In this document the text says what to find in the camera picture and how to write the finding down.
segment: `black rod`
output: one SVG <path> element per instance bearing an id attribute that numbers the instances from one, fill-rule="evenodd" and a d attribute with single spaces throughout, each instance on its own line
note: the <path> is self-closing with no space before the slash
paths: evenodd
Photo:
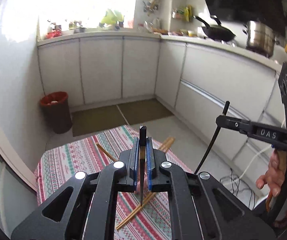
<path id="1" fill-rule="evenodd" d="M 226 115 L 226 114 L 227 114 L 229 105 L 230 105 L 230 102 L 229 102 L 229 101 L 226 101 L 225 106 L 224 106 L 224 109 L 223 109 L 223 115 Z M 214 145 L 214 143 L 215 143 L 215 141 L 216 141 L 216 139 L 217 139 L 217 136 L 218 136 L 218 134 L 219 134 L 219 132 L 220 132 L 220 129 L 221 129 L 221 127 L 220 127 L 220 126 L 217 126 L 217 128 L 216 128 L 216 130 L 215 130 L 215 132 L 214 132 L 214 135 L 213 135 L 212 138 L 211 138 L 211 141 L 210 141 L 210 143 L 209 143 L 209 146 L 208 146 L 208 148 L 207 148 L 207 150 L 206 150 L 204 156 L 202 157 L 202 160 L 201 160 L 201 162 L 199 163 L 197 169 L 195 170 L 194 174 L 197 174 L 197 172 L 200 170 L 201 166 L 202 166 L 203 163 L 205 162 L 205 160 L 206 160 L 206 158 L 207 158 L 207 156 L 208 156 L 208 154 L 209 154 L 209 152 L 210 152 L 212 146 Z"/>

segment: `fingernail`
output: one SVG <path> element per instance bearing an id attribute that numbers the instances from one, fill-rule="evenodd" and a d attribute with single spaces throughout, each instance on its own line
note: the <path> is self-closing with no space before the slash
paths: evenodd
<path id="1" fill-rule="evenodd" d="M 257 188 L 262 189 L 264 185 L 261 182 L 258 182 L 256 186 Z"/>
<path id="2" fill-rule="evenodd" d="M 277 197 L 278 194 L 279 194 L 279 189 L 278 189 L 278 188 L 274 188 L 274 189 L 273 189 L 273 196 L 274 196 L 274 197 Z"/>
<path id="3" fill-rule="evenodd" d="M 275 169 L 277 169 L 277 168 L 278 168 L 278 164 L 277 164 L 277 162 L 276 162 L 276 161 L 273 161 L 273 162 L 271 163 L 271 166 L 273 166 Z"/>

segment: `kitchen cabinet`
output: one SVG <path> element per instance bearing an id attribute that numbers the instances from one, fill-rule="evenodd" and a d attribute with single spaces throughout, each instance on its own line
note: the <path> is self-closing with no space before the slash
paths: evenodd
<path id="1" fill-rule="evenodd" d="M 274 84 L 274 89 L 265 112 L 271 115 L 280 124 L 282 124 L 283 120 L 285 119 L 285 108 L 282 104 L 282 97 L 280 95 L 278 80 L 276 80 Z"/>
<path id="2" fill-rule="evenodd" d="M 38 53 L 45 93 L 65 91 L 70 107 L 82 105 L 78 39 L 40 46 Z"/>
<path id="3" fill-rule="evenodd" d="M 188 45 L 184 80 L 258 121 L 275 82 L 275 71 L 234 53 Z"/>
<path id="4" fill-rule="evenodd" d="M 85 103 L 121 98 L 122 37 L 80 39 Z"/>
<path id="5" fill-rule="evenodd" d="M 256 155 L 257 151 L 251 147 L 248 143 L 244 145 L 241 151 L 238 153 L 236 158 L 234 159 L 234 163 L 241 171 L 245 171 L 250 161 Z M 249 169 L 246 171 L 246 176 L 255 184 L 256 180 L 260 175 L 263 175 L 268 170 L 268 161 L 257 157 L 252 162 Z M 269 193 L 269 188 L 265 186 L 262 190 L 264 195 Z"/>
<path id="6" fill-rule="evenodd" d="M 185 82 L 180 83 L 176 111 L 199 130 L 209 142 L 217 127 L 216 118 L 222 114 L 223 107 L 223 104 L 204 92 L 198 91 Z M 228 111 L 227 115 L 240 118 L 231 111 Z M 214 146 L 232 160 L 246 140 L 247 136 L 243 134 L 222 129 Z"/>
<path id="7" fill-rule="evenodd" d="M 162 42 L 160 46 L 155 94 L 175 107 L 186 46 L 184 43 L 169 41 Z"/>
<path id="8" fill-rule="evenodd" d="M 159 40 L 125 37 L 122 97 L 153 95 L 159 54 Z"/>

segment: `chopsticks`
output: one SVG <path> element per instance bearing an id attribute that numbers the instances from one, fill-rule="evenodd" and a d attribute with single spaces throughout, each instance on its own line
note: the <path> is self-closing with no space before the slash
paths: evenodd
<path id="1" fill-rule="evenodd" d="M 103 151 L 104 154 L 107 155 L 113 162 L 116 162 L 117 159 L 115 159 L 109 152 L 107 152 L 99 143 L 96 143 L 96 146 Z"/>
<path id="2" fill-rule="evenodd" d="M 158 148 L 158 150 L 161 150 L 163 152 L 167 152 L 170 148 L 170 146 L 174 143 L 175 138 L 174 137 L 168 137 Z M 125 224 L 127 224 L 146 204 L 149 203 L 149 201 L 157 194 L 157 192 L 149 192 L 148 195 L 144 198 L 142 202 L 142 206 L 139 204 L 136 206 L 136 208 L 124 219 L 122 222 L 120 222 L 119 225 L 116 226 L 116 229 L 119 230 L 122 228 Z"/>

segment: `window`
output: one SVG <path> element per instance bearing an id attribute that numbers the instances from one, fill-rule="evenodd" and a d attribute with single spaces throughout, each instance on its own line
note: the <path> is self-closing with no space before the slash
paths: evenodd
<path id="1" fill-rule="evenodd" d="M 119 11 L 124 16 L 124 27 L 133 27 L 136 0 L 46 0 L 42 1 L 39 17 L 40 27 L 48 25 L 47 20 L 68 30 L 69 22 L 82 21 L 82 26 L 96 28 L 107 9 Z"/>

